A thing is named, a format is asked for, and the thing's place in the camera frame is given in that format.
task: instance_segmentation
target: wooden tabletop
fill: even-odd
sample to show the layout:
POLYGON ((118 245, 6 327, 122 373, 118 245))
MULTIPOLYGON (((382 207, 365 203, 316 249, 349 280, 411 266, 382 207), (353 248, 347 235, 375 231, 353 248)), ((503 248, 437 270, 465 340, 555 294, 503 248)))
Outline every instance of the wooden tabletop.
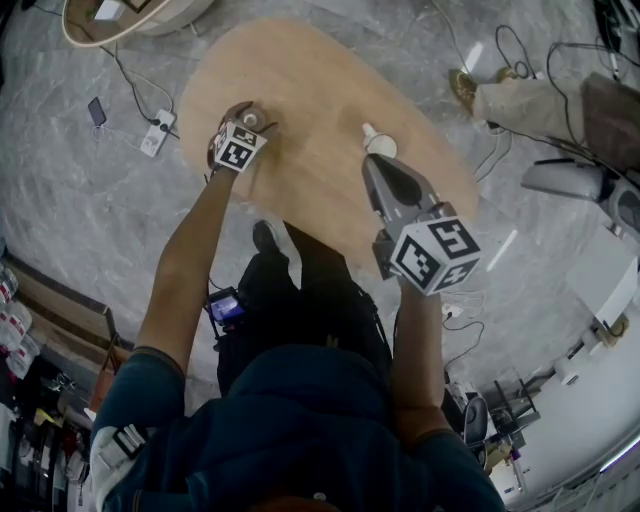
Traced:
POLYGON ((178 129, 187 160, 206 173, 207 144, 226 110, 256 101, 279 134, 234 192, 378 274, 371 244, 381 223, 362 179, 363 123, 393 136, 398 158, 459 214, 478 194, 464 162, 402 94, 310 25, 261 19, 219 39, 191 77, 178 129))

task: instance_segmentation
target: smartphone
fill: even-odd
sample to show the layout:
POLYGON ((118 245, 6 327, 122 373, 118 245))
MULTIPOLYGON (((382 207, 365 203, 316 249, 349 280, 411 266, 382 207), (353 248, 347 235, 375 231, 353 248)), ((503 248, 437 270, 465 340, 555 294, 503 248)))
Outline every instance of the smartphone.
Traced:
POLYGON ((98 98, 93 98, 89 103, 89 114, 91 114, 93 124, 97 127, 107 122, 107 116, 104 115, 104 110, 102 110, 102 105, 98 98))
POLYGON ((208 302, 211 316, 217 324, 222 326, 235 323, 246 313, 233 288, 209 295, 208 302))

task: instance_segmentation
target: power strip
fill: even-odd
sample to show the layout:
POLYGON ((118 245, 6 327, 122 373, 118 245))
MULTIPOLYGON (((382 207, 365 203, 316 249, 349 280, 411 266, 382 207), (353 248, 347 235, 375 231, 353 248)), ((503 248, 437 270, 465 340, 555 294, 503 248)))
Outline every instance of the power strip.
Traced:
POLYGON ((449 316, 449 313, 451 313, 451 316, 453 318, 458 318, 462 314, 462 308, 458 307, 458 306, 454 306, 452 304, 448 304, 446 302, 443 302, 442 303, 442 315, 443 316, 449 316))
POLYGON ((168 132, 171 130, 173 123, 176 122, 176 116, 174 116, 171 112, 160 109, 158 110, 156 119, 160 121, 160 123, 157 126, 151 125, 149 127, 149 131, 147 132, 147 135, 142 141, 142 145, 140 146, 140 151, 142 151, 145 155, 149 155, 151 158, 156 156, 158 154, 158 151, 160 151, 162 143, 167 138, 168 132))

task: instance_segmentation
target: shoe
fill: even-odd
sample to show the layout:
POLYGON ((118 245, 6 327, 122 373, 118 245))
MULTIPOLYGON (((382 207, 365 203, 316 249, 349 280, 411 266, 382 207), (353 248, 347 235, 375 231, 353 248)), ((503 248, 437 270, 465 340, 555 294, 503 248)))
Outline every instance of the shoe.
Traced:
POLYGON ((449 83, 451 90, 460 103, 473 115, 473 101, 476 99, 476 84, 469 75, 459 69, 449 71, 449 83))
POLYGON ((253 244, 260 253, 280 252, 277 236, 273 226, 266 220, 260 220, 253 225, 253 244))
POLYGON ((504 82, 505 80, 511 79, 511 80, 518 80, 520 77, 518 76, 518 73, 516 73, 513 69, 511 68, 500 68, 498 70, 498 72, 496 73, 496 83, 497 84, 501 84, 502 82, 504 82))

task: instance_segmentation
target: shirt sleeve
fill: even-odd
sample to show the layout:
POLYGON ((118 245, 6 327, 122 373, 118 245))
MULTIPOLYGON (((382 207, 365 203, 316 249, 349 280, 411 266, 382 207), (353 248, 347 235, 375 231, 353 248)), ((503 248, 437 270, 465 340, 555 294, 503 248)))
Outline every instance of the shirt sleeve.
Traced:
POLYGON ((502 512, 504 503, 471 450, 451 431, 429 435, 414 457, 432 477, 435 503, 446 512, 502 512))
POLYGON ((91 431, 91 444, 104 427, 160 427, 184 415, 185 379, 166 354, 149 348, 134 350, 120 368, 91 431))

